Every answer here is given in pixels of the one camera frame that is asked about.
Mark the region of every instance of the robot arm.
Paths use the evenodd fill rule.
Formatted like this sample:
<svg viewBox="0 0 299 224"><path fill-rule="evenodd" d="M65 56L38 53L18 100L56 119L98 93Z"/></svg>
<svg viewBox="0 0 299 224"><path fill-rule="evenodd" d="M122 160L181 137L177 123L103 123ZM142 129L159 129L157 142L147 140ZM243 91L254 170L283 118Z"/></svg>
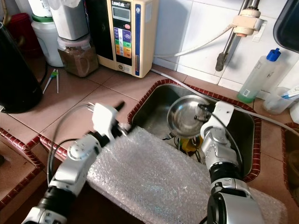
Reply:
<svg viewBox="0 0 299 224"><path fill-rule="evenodd" d="M231 105L217 102L213 113L227 126L233 110ZM242 181L237 155L224 127L211 117L202 126L201 133L204 136L201 149L212 182L207 224L263 224L258 204Z"/></svg>
<svg viewBox="0 0 299 224"><path fill-rule="evenodd" d="M88 133L71 145L67 158L59 166L49 188L36 207L28 213L23 224L65 224L71 204L82 190L90 166L101 149L123 134L115 119L124 106L103 106L96 104L93 110L93 124L96 132Z"/></svg>

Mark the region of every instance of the white hose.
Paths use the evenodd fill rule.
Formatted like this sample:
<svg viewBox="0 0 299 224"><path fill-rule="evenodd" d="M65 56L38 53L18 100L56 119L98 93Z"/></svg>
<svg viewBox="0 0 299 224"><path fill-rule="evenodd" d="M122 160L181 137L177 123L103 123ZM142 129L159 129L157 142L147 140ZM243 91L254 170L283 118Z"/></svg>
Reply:
<svg viewBox="0 0 299 224"><path fill-rule="evenodd" d="M221 33L219 33L216 37L212 38L211 40L205 42L204 44L201 44L201 45L197 45L196 47L193 47L193 48L190 48L188 50L184 50L180 53L176 53L176 54L171 54L171 55L155 55L155 57L159 57L159 58L163 58L163 57L178 57L178 56L182 56L182 55L186 55L186 54L189 54L193 51L196 51L198 50L199 48L207 45L208 43L216 40L217 38L219 38L220 36L222 36L223 34L225 34L226 32L228 32L231 28L233 27L232 24L229 24Z"/></svg>
<svg viewBox="0 0 299 224"><path fill-rule="evenodd" d="M190 88L188 85L186 85L186 84L184 84L184 83L178 81L177 79L175 79L175 78L173 78L173 77L171 77L171 76L168 76L168 75L166 75L166 74L164 74L164 73L162 73L162 72L160 72L160 71L157 71L157 70L155 70L155 69L151 69L151 71L153 71L153 72L155 72L155 73L157 73L157 74L159 74L159 75L161 75L161 76L164 76L164 77L166 77L166 78L171 79L172 81L174 81L174 82L180 84L181 86L185 87L187 90L193 92L194 94L196 94L196 95L198 95L198 96L200 96L200 97L202 97L202 98L204 98L204 99L208 99L208 100L210 100L210 101L217 102L217 100L215 100L215 99L213 99L213 98L211 98L211 97L209 97L209 96L206 96L206 95L204 95L204 94L202 94L202 93L200 93L200 92L197 92L196 90ZM289 126L284 125L284 124L282 124L282 123L280 123L280 122L278 122L278 121L276 121L276 120L273 120L273 119L271 119L271 118L265 117L265 116L260 115L260 114L257 114L257 113L253 113L253 112L250 112L250 111L246 111L246 110L241 109L241 108L236 107L236 106L234 106L234 108L235 108L236 111L240 111L240 112L249 114L249 115L251 115L251 116L254 116L254 117L257 117L257 118L266 120L266 121L271 122L271 123L273 123L273 124L275 124L275 125L281 126L281 127L285 128L286 130L292 132L293 134L295 134L295 135L297 135L297 136L299 137L299 133L296 132L294 129L292 129L292 128L290 128Z"/></svg>

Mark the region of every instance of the red container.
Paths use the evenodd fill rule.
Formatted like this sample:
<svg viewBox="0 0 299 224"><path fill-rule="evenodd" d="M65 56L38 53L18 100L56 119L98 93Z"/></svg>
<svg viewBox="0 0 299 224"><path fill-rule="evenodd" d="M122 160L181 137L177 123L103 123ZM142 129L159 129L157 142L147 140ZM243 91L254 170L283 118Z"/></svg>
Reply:
<svg viewBox="0 0 299 224"><path fill-rule="evenodd" d="M13 15L7 29L17 43L24 37L25 42L20 46L20 50L25 56L38 57L43 55L27 13Z"/></svg>

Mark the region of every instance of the stainless steel bowl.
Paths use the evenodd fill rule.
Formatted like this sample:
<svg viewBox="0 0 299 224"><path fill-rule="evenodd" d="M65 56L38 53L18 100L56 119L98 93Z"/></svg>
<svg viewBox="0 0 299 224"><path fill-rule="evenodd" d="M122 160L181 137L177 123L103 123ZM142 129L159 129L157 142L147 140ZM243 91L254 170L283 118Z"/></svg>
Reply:
<svg viewBox="0 0 299 224"><path fill-rule="evenodd" d="M171 105L167 113L167 124L172 133L185 139L200 135L203 122L194 117L202 118L205 112L198 107L198 104L209 103L202 97L190 95L178 99Z"/></svg>

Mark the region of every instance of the blue bottle cap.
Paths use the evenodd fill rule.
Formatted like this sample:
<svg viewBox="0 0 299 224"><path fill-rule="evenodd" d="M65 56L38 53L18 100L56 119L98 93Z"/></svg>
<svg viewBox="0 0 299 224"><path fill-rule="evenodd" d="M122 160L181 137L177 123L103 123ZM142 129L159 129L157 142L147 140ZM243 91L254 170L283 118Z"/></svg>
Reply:
<svg viewBox="0 0 299 224"><path fill-rule="evenodd" d="M276 50L271 50L270 53L267 55L267 60L275 62L279 56L281 55L279 48L276 48Z"/></svg>

